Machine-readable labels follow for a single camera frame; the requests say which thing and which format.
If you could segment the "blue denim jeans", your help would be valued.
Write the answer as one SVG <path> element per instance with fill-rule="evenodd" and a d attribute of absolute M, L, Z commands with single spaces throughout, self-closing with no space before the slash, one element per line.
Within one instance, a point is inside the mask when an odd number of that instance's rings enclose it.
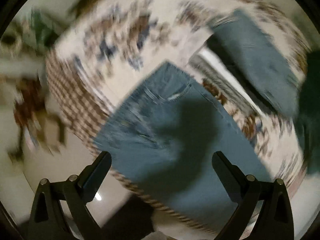
<path fill-rule="evenodd" d="M 94 143 L 152 200 L 219 231 L 236 208 L 212 167 L 221 151 L 257 179 L 271 179 L 250 142 L 193 77 L 162 64 L 124 100 Z"/>

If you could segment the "dark green plush blanket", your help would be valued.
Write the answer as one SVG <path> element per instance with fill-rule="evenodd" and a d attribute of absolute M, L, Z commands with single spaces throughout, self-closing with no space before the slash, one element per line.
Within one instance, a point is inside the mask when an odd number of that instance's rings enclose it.
<path fill-rule="evenodd" d="M 319 51 L 307 55 L 307 74 L 299 93 L 295 129 L 308 174 L 319 173 Z"/>

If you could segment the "white board under jeans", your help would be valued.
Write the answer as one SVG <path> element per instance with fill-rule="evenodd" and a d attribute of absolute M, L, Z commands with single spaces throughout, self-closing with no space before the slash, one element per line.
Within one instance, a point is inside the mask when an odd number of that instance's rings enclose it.
<path fill-rule="evenodd" d="M 246 113 L 264 115 L 244 87 L 208 47 L 202 46 L 189 59 L 189 65 L 211 81 L 233 104 Z"/>

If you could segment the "folded blue jeans stack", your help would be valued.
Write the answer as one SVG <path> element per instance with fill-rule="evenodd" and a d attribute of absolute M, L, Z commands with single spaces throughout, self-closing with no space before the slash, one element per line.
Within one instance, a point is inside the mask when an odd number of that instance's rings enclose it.
<path fill-rule="evenodd" d="M 299 81 L 268 35 L 239 9 L 215 16 L 208 26 L 245 79 L 278 113 L 292 118 L 298 109 Z"/>

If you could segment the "floral bed blanket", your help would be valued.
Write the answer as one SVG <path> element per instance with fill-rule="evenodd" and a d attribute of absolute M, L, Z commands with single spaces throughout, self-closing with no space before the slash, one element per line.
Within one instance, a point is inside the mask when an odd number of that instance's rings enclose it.
<path fill-rule="evenodd" d="M 290 197 L 306 174 L 294 117 L 278 113 L 238 70 L 208 22 L 246 13 L 268 35 L 298 78 L 306 74 L 310 46 L 298 27 L 268 0 L 98 0 L 60 36 L 46 57 L 47 79 L 72 132 L 93 153 L 94 140 L 125 99 L 162 64 L 169 62 L 193 77 L 221 103 L 250 142 L 271 179 L 284 181 Z M 189 65 L 202 46 L 214 52 L 260 107 L 246 113 L 216 85 Z M 112 166 L 113 176 L 144 202 L 180 221 L 212 233 L 144 194 Z"/>

